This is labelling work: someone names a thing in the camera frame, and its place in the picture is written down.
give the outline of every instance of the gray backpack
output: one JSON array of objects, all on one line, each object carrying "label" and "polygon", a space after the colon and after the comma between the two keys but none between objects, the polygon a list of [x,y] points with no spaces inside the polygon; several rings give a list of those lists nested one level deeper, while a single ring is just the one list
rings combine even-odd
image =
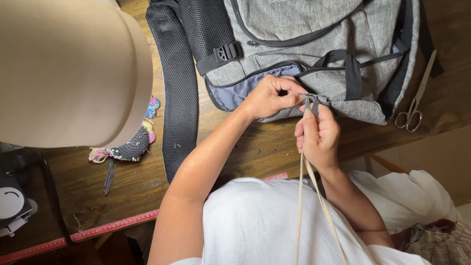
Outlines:
[{"label": "gray backpack", "polygon": [[[193,56],[209,96],[220,110],[237,108],[264,76],[290,75],[338,115],[385,125],[412,76],[419,9],[418,0],[151,0],[146,17],[162,59],[165,122],[172,115],[167,108],[175,110],[178,98],[188,98],[173,86],[185,84],[182,71],[194,72]],[[181,18],[183,28],[175,25],[176,18],[170,18],[174,14]],[[167,25],[164,19],[174,21]],[[179,36],[169,36],[169,32],[179,32]],[[182,56],[189,50],[191,54]],[[172,75],[180,77],[173,86],[177,77]],[[301,115],[295,106],[259,121]],[[182,126],[196,130],[196,125]],[[162,150],[169,181],[181,163],[166,159],[166,155],[172,160],[180,156],[174,150],[174,138],[168,140],[170,134],[175,137],[176,127],[164,125]],[[167,138],[165,130],[173,130]],[[178,137],[188,139],[188,134]],[[174,163],[172,172],[169,163]]]}]

